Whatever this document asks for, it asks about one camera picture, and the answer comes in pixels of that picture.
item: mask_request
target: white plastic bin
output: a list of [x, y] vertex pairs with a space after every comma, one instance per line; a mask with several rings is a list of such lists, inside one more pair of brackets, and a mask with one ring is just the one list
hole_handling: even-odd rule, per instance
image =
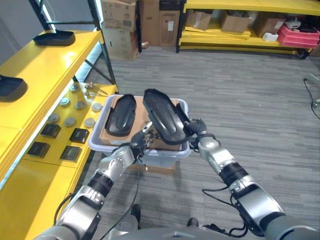
[[[112, 102], [118, 95], [110, 95], [104, 103], [104, 106], [101, 110], [101, 114], [96, 121], [96, 124], [93, 128], [91, 136], [89, 138], [88, 145], [92, 150], [103, 152], [105, 155], [109, 156], [111, 152], [117, 148], [117, 146], [108, 146], [103, 145], [99, 136], [101, 131], [104, 129], [105, 120], [108, 118], [110, 107]], [[188, 105], [182, 99], [177, 99], [184, 113], [188, 116]], [[185, 158], [190, 154], [191, 150], [189, 148], [189, 143], [185, 142], [180, 145], [179, 151], [168, 151], [168, 150], [155, 150], [147, 149], [144, 152], [143, 161], [150, 166], [170, 168], [178, 159]]]

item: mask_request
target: yellow shelf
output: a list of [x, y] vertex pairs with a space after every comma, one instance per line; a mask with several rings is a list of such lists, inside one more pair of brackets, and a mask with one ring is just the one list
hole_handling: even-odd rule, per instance
[[0, 180], [22, 150], [52, 104], [90, 51], [100, 31], [75, 31], [70, 46], [37, 46], [32, 40], [0, 66], [0, 74], [22, 78], [27, 92], [15, 102], [0, 102]]
[[223, 44], [186, 44], [181, 45], [180, 49], [197, 49], [197, 50], [222, 50], [222, 51], [243, 51], [243, 52], [264, 52], [278, 54], [295, 54], [296, 50], [291, 48], [268, 48], [268, 47], [250, 47], [250, 46], [235, 46]]
[[231, 39], [225, 37], [208, 37], [201, 36], [194, 33], [191, 35], [189, 31], [182, 31], [182, 36], [179, 40], [179, 44], [216, 44], [216, 45], [243, 45], [243, 46], [256, 46], [256, 47], [273, 47], [273, 48], [288, 48], [293, 49], [294, 46], [284, 46], [278, 41], [264, 41], [261, 37], [258, 37], [253, 30], [248, 39]]
[[[85, 119], [97, 121], [100, 112], [93, 112], [91, 105], [103, 105], [107, 99], [105, 96], [87, 98], [84, 96], [85, 84], [80, 85], [82, 91], [69, 91], [65, 95], [71, 101], [68, 107], [57, 106], [54, 110], [60, 116], [58, 136], [55, 139], [40, 135], [35, 138], [35, 141], [50, 145], [46, 156], [42, 159], [25, 154], [0, 191], [0, 213], [5, 223], [0, 226], [0, 239], [34, 239], [52, 226], [59, 203], [74, 191], [91, 150], [89, 137], [84, 144], [71, 142], [69, 138], [74, 128], [86, 128]], [[117, 90], [116, 85], [96, 86], [109, 95]], [[76, 110], [75, 103], [81, 100], [86, 101], [87, 107]], [[67, 128], [63, 122], [70, 116], [76, 118], [76, 125]], [[66, 145], [81, 148], [77, 162], [60, 160]]]
[[265, 11], [320, 16], [318, 0], [187, 0], [186, 9]]

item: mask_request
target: person's shoe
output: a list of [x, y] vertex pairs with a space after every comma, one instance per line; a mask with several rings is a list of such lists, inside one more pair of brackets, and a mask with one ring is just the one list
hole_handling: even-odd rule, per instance
[[199, 227], [199, 221], [198, 219], [196, 219], [195, 217], [192, 217], [189, 219], [188, 223], [186, 224], [187, 227], [190, 227], [190, 226], [194, 226], [194, 227]]
[[141, 219], [141, 209], [138, 204], [134, 204], [131, 208], [131, 213], [132, 216], [135, 216], [137, 222], [138, 222], [138, 230], [141, 229], [140, 227], [140, 219]]

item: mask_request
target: black cable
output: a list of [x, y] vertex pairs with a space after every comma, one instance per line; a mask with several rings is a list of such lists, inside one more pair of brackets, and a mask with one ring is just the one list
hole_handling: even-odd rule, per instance
[[201, 189], [201, 191], [202, 191], [205, 195], [209, 196], [210, 198], [213, 198], [213, 199], [215, 199], [215, 200], [217, 200], [217, 201], [219, 201], [219, 202], [221, 202], [221, 203], [223, 203], [223, 204], [227, 204], [227, 205], [233, 207], [233, 205], [232, 205], [231, 203], [226, 202], [226, 201], [223, 201], [223, 200], [221, 200], [221, 199], [219, 199], [219, 198], [217, 198], [217, 197], [215, 197], [215, 196], [212, 196], [211, 194], [207, 193], [207, 192], [218, 192], [218, 191], [225, 190], [225, 189], [227, 189], [227, 188], [228, 188], [228, 187], [226, 187], [226, 188], [220, 188], [220, 189]]
[[307, 79], [303, 79], [303, 83], [305, 85], [306, 90], [308, 91], [310, 98], [311, 98], [311, 110], [313, 112], [313, 114], [320, 120], [320, 117], [316, 114], [315, 110], [314, 110], [314, 98], [312, 97], [311, 91], [309, 90], [307, 84], [306, 84]]
[[136, 197], [137, 197], [137, 194], [138, 194], [138, 189], [139, 189], [139, 181], [140, 181], [139, 161], [137, 161], [136, 167], [137, 167], [137, 173], [138, 173], [138, 174], [137, 174], [136, 190], [135, 190], [134, 198], [133, 198], [133, 200], [132, 200], [132, 203], [131, 203], [130, 207], [129, 207], [128, 210], [122, 215], [122, 217], [121, 217], [118, 221], [116, 221], [116, 223], [113, 224], [112, 227], [110, 227], [110, 229], [109, 229], [99, 240], [104, 239], [105, 236], [107, 236], [108, 233], [110, 233], [110, 231], [111, 231], [115, 226], [117, 226], [118, 223], [120, 223], [120, 222], [124, 219], [124, 217], [125, 217], [125, 216], [129, 213], [129, 211], [131, 210], [132, 206], [135, 204], [135, 200], [136, 200]]
[[[232, 201], [232, 198], [233, 198], [232, 195], [230, 196], [230, 199], [229, 199], [230, 203], [229, 203], [229, 202], [223, 201], [223, 200], [221, 200], [221, 199], [219, 199], [219, 198], [207, 193], [207, 192], [220, 192], [220, 191], [226, 190], [227, 188], [228, 188], [228, 186], [225, 186], [223, 188], [218, 188], [218, 189], [202, 189], [201, 191], [205, 195], [207, 195], [207, 196], [209, 196], [209, 197], [211, 197], [211, 198], [213, 198], [213, 199], [215, 199], [215, 200], [217, 200], [217, 201], [219, 201], [221, 203], [224, 203], [224, 204], [226, 204], [228, 206], [232, 206], [232, 207], [236, 208], [234, 203], [233, 203], [233, 201]], [[213, 231], [219, 232], [221, 234], [227, 235], [229, 237], [233, 237], [233, 238], [243, 238], [248, 233], [248, 227], [246, 226], [245, 223], [243, 223], [243, 226], [241, 228], [239, 228], [239, 227], [231, 228], [229, 232], [226, 232], [224, 229], [219, 228], [218, 226], [216, 226], [213, 223], [211, 225], [205, 225], [204, 227], [209, 228], [209, 229], [211, 229]], [[243, 231], [243, 230], [244, 230], [244, 232], [242, 234], [240, 234], [240, 235], [232, 234], [233, 231]]]
[[56, 225], [57, 223], [57, 217], [58, 217], [58, 213], [61, 209], [61, 207], [70, 199], [73, 198], [76, 195], [76, 193], [70, 193], [65, 199], [62, 200], [62, 202], [60, 202], [59, 206], [57, 207], [55, 214], [54, 214], [54, 218], [53, 218], [53, 226]]

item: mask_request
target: gray wall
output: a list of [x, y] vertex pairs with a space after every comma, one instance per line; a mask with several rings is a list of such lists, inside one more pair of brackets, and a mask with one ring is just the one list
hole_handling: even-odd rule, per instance
[[[44, 0], [44, 4], [53, 21], [91, 21], [87, 0]], [[94, 25], [56, 25], [59, 30], [89, 30]]]
[[0, 65], [43, 30], [27, 0], [0, 0]]
[[[92, 20], [87, 0], [43, 2], [53, 21]], [[94, 26], [56, 25], [56, 28], [92, 31]], [[28, 0], [0, 0], [0, 65], [42, 31], [43, 28]]]

